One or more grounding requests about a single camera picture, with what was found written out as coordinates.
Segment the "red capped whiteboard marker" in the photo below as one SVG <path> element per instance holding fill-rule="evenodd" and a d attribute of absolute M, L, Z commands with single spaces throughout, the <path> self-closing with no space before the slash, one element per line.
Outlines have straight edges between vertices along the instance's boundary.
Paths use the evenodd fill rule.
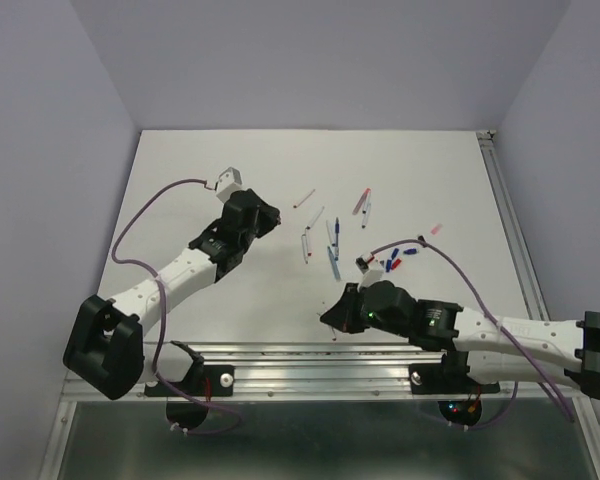
<path fill-rule="evenodd" d="M 301 205 L 303 205 L 314 193 L 315 193 L 316 189 L 311 189 L 309 192 L 307 192 L 305 195 L 303 195 L 300 199 L 298 199 L 294 204 L 293 204 L 293 208 L 297 209 L 299 208 Z"/>

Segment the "blue capped whiteboard marker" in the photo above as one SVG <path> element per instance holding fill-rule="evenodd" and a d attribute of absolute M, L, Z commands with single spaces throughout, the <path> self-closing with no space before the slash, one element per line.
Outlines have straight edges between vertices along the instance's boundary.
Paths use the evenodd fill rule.
<path fill-rule="evenodd" d="M 320 216 L 322 215 L 322 213 L 325 210 L 325 206 L 321 206 L 315 213 L 314 215 L 310 218 L 310 220 L 307 222 L 307 225 L 305 227 L 306 230 L 311 230 L 314 225 L 317 223 L 317 221 L 319 220 Z"/>
<path fill-rule="evenodd" d="M 368 204 L 365 208 L 363 208 L 363 217 L 362 217 L 362 222 L 361 222 L 361 228 L 362 229 L 366 229 L 368 222 L 369 222 L 369 216 L 370 216 L 370 211 L 371 211 L 371 204 Z"/>

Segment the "light blue highlighter pen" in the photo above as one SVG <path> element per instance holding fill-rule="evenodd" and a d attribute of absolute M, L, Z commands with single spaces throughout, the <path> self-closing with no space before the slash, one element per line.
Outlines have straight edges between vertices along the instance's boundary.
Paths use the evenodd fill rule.
<path fill-rule="evenodd" d="M 328 255 L 328 259 L 329 259 L 329 263 L 331 266 L 333 277 L 337 282 L 339 282 L 341 280 L 341 274 L 340 274 L 339 267 L 338 267 L 338 261 L 336 260 L 335 254 L 334 254 L 331 246 L 327 247 L 327 255 Z"/>

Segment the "blue ballpoint pen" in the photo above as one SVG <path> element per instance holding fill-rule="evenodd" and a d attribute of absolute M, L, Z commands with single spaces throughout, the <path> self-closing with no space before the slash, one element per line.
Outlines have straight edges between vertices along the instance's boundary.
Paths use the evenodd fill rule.
<path fill-rule="evenodd" d="M 339 218 L 336 217 L 335 219 L 335 224 L 334 224 L 334 256 L 335 256 L 335 260 L 338 261 L 339 260 L 339 252 L 340 252 L 340 248 L 339 248 L 339 234 L 340 234 L 340 221 Z"/>

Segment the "pink highlighter pen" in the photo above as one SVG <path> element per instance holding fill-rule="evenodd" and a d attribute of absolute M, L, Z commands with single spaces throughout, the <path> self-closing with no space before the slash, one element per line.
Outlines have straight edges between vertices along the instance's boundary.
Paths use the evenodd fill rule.
<path fill-rule="evenodd" d="M 367 196 L 369 195 L 370 189 L 366 188 L 358 199 L 355 207 L 352 210 L 353 215 L 357 215 L 366 203 Z"/>

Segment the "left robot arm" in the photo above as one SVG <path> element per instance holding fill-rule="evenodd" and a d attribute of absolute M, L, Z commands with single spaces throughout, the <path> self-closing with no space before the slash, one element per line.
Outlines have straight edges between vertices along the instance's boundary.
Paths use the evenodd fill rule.
<path fill-rule="evenodd" d="M 176 306 L 239 266 L 253 241 L 280 222 L 279 209 L 253 190 L 231 193 L 221 216 L 161 270 L 151 269 L 147 280 L 110 298 L 94 294 L 83 301 L 65 347 L 64 366 L 110 400 L 152 381 L 182 394 L 195 392 L 203 371 L 193 363 L 192 351 L 178 346 L 180 360 L 162 375 L 163 346 L 149 348 L 144 337 L 154 325 L 165 327 Z"/>

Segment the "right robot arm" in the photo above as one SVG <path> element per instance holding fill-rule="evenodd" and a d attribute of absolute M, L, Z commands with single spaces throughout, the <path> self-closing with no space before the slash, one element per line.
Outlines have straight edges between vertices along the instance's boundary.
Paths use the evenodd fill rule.
<path fill-rule="evenodd" d="M 511 381 L 564 385 L 600 400 L 600 312 L 548 322 L 489 317 L 456 303 L 416 300 L 383 280 L 346 284 L 320 321 L 345 334 L 377 329 L 442 353 L 434 376 L 444 392 Z"/>

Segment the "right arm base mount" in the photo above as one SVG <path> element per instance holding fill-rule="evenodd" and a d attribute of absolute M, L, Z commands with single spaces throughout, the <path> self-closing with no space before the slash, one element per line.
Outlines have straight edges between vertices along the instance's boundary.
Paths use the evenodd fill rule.
<path fill-rule="evenodd" d="M 441 363 L 416 363 L 408 367 L 411 392 L 414 395 L 495 394 L 498 382 L 481 384 L 463 369 L 446 369 Z"/>

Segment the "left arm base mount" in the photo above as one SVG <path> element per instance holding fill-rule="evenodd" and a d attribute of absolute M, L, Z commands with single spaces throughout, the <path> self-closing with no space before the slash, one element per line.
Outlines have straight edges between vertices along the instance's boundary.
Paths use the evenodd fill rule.
<path fill-rule="evenodd" d="M 161 382 L 152 370 L 155 348 L 145 348 L 145 368 L 139 380 L 148 397 L 168 397 L 175 393 Z M 176 389 L 190 396 L 211 400 L 213 397 L 231 397 L 235 367 L 230 364 L 210 364 L 203 355 L 188 344 L 170 341 L 162 346 L 158 372 Z"/>

